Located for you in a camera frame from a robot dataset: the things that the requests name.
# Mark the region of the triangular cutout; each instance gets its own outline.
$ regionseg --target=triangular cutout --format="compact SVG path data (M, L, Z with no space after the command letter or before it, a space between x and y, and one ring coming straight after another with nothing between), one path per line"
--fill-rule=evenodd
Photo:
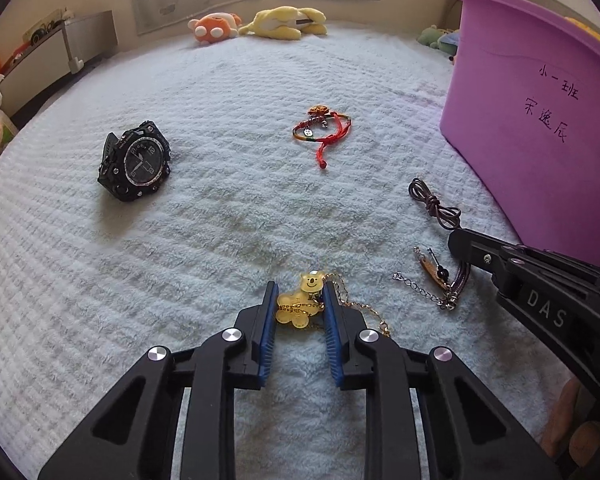
M144 377L135 378L93 427L93 436L118 444L126 444L136 410L142 397Z
M458 378L456 379L456 391L474 444L479 446L505 436L507 428L478 397L471 386Z

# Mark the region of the orange plush toy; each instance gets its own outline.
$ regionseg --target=orange plush toy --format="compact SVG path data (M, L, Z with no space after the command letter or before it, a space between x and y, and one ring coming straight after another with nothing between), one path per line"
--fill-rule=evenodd
M200 44L217 43L238 35L242 20L236 14L213 12L201 20L190 20L187 26L193 31Z

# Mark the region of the fluffy white bedspread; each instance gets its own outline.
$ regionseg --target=fluffy white bedspread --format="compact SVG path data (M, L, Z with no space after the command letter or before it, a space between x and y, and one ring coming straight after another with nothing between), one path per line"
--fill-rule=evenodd
M352 25L289 43L186 36L107 60L32 120L0 158L0 443L23 473L152 345L196 346L267 280L292 290L308 269L339 272L400 345L453 348L537 436L568 375L490 277L475 271L453 313L391 280L425 281L416 244L454 268L408 197L415 176L466 227L516 240L438 130L452 70ZM353 117L326 171L291 137L315 104ZM96 182L104 139L144 120L170 140L173 173L120 203ZM361 478L364 402L334 387L321 332L279 328L266 389L236 396L238 478Z

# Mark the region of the white lettering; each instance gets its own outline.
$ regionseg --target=white lettering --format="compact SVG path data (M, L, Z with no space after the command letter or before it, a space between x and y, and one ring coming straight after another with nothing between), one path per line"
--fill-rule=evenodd
M558 311L558 314L556 315L556 317L558 318L558 321L554 321L554 325L557 326L558 328L560 328L562 325L564 325L563 316L565 316L565 314L567 314L565 310Z
M527 300L526 304L528 304L529 306L536 306L537 302L538 302L538 293L534 290L531 290L531 294L529 295L529 299Z
M547 302L544 304L544 307L542 307L540 309L540 314L544 314L544 317L549 319L549 301L547 300Z

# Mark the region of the watch bezel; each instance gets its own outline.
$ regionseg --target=watch bezel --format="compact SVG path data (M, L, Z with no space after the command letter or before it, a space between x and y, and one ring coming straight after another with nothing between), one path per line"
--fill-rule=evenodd
M145 184L138 184L135 180L133 180L130 176L128 171L126 170L126 158L129 156L129 152L131 151L131 148L137 144L138 142L140 142L141 140L151 140L153 141L155 144L158 145L158 148L160 148L160 156L162 157L162 164L160 165L160 171L158 171L158 173L147 183ZM156 139L155 137L149 137L149 136L144 136L144 137L139 137L138 139L134 140L129 147L126 149L126 153L125 156L122 160L122 167L125 170L125 177L126 179L133 185L133 186L137 186L137 187L147 187L150 186L151 184L154 184L161 176L162 176L162 172L164 171L164 165L165 165L165 157L164 157L164 148L162 147L162 143L160 142L160 140Z

